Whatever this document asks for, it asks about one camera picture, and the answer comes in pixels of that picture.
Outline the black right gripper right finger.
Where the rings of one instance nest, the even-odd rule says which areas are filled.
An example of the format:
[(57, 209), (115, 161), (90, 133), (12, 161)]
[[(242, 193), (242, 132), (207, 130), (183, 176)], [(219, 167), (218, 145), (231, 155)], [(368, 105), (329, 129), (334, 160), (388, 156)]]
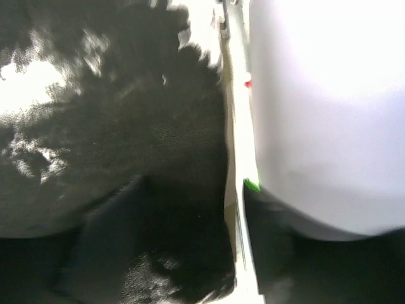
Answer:
[(259, 292), (267, 303), (404, 303), (404, 230), (317, 241), (245, 183), (244, 208)]

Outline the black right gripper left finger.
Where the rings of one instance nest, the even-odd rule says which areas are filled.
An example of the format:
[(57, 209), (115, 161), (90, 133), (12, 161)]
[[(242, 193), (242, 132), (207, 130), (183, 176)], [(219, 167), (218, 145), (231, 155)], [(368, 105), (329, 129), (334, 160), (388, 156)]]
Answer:
[(118, 303), (146, 181), (138, 177), (72, 230), (1, 239), (1, 303)]

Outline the black white tie-dye trousers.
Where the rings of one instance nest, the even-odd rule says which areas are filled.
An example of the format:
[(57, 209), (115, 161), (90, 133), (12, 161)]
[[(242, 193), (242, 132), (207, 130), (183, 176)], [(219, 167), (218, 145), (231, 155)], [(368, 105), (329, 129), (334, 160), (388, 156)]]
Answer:
[(1, 239), (146, 181), (118, 303), (230, 294), (218, 1), (1, 2)]

